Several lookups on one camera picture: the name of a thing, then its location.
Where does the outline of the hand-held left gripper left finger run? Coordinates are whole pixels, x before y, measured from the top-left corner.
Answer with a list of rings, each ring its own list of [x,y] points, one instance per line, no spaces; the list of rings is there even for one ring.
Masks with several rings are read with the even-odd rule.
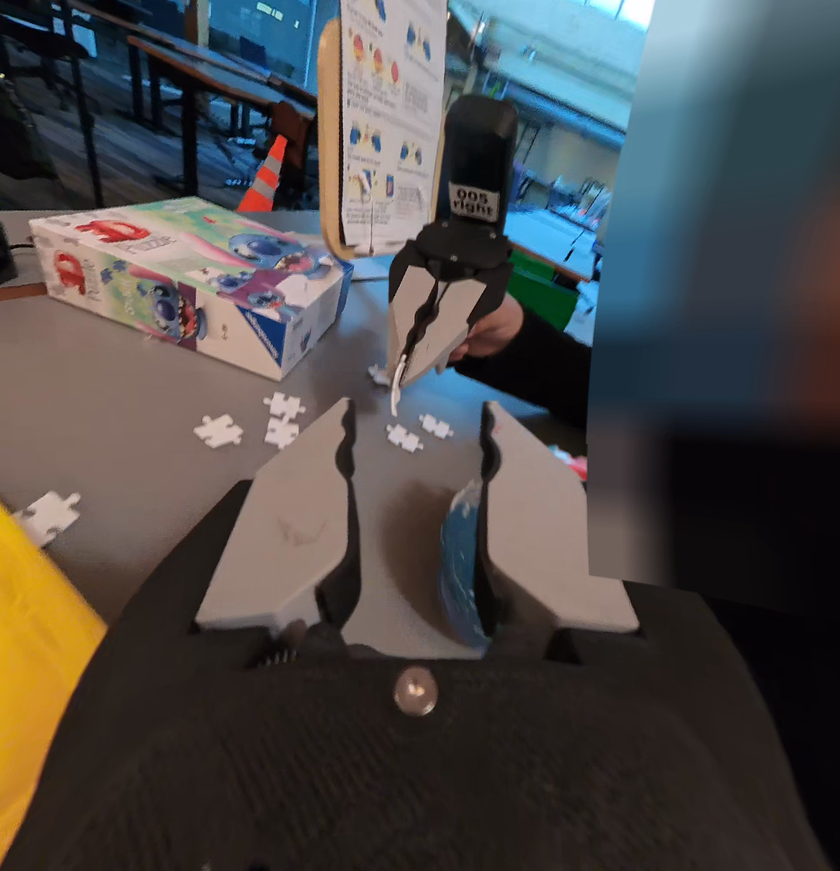
[[[195,621],[203,629],[342,630],[361,594],[356,405],[339,399],[256,473]]]

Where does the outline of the wooden work table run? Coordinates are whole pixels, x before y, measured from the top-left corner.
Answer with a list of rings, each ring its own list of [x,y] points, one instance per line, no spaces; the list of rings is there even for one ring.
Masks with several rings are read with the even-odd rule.
[[[200,95],[216,96],[258,111],[269,123],[273,136],[287,140],[284,167],[287,179],[306,178],[308,145],[317,124],[317,99],[303,89],[277,77],[230,61],[211,60],[199,51],[181,51],[130,35],[129,46],[145,56],[149,71],[159,73],[179,88],[181,97],[182,169],[177,176],[155,176],[166,190],[182,195],[199,193],[197,124]]]

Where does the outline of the orange traffic cone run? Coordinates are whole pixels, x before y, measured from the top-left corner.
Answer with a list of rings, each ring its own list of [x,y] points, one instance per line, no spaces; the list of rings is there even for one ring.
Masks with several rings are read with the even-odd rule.
[[[249,188],[245,191],[236,212],[271,212],[275,194],[283,171],[283,160],[288,140],[276,135],[266,157],[262,160]]]

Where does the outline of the green crate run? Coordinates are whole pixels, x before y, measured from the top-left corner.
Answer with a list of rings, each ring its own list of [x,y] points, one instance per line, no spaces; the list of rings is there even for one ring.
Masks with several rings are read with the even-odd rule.
[[[566,331],[578,304],[577,284],[540,259],[516,248],[511,252],[510,262],[513,272],[508,294],[557,330]]]

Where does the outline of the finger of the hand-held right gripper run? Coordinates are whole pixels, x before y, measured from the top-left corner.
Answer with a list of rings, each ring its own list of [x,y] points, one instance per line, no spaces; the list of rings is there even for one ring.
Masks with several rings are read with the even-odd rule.
[[[427,306],[435,289],[436,279],[424,266],[391,265],[387,311],[387,373],[391,383],[396,383],[396,371],[410,354],[417,314]]]
[[[409,386],[432,369],[446,367],[451,352],[469,332],[469,317],[486,286],[476,279],[451,282],[438,299],[437,312],[423,327],[408,355],[402,387]]]

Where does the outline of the blue puzzle piece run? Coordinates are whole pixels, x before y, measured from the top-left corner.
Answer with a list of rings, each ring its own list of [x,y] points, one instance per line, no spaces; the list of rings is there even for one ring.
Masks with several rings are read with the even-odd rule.
[[[449,627],[459,641],[475,651],[489,646],[474,586],[481,491],[481,482],[471,480],[450,502],[440,530],[436,581]]]

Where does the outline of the printed instruction sheet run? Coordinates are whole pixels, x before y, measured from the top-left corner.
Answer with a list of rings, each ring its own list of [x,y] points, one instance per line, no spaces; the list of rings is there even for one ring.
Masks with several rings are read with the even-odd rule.
[[[397,250],[430,222],[448,13],[445,1],[340,2],[340,221],[356,254]]]

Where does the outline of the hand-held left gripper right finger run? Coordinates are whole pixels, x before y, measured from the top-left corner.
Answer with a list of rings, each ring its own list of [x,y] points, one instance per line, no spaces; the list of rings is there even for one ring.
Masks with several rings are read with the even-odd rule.
[[[477,607],[484,632],[636,632],[640,621],[624,583],[590,574],[578,474],[497,401],[483,406],[479,441]]]

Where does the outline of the person's right forearm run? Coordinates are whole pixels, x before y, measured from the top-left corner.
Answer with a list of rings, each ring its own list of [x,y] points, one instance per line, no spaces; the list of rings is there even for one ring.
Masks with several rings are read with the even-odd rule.
[[[485,358],[467,357],[449,367],[461,376],[545,408],[574,429],[586,430],[591,346],[557,330],[535,313],[523,311],[523,327],[503,351]]]

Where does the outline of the person's right hand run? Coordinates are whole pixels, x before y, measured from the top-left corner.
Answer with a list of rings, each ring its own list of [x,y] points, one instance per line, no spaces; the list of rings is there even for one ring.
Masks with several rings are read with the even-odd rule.
[[[450,353],[448,364],[456,364],[467,357],[485,358],[500,353],[518,335],[523,320],[523,308],[506,294],[498,308],[469,329],[466,338]]]

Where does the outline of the yellow plastic bin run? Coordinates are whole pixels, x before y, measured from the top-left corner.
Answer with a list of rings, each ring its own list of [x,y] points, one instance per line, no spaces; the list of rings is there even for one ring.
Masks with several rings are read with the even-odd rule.
[[[0,865],[106,630],[0,503]]]

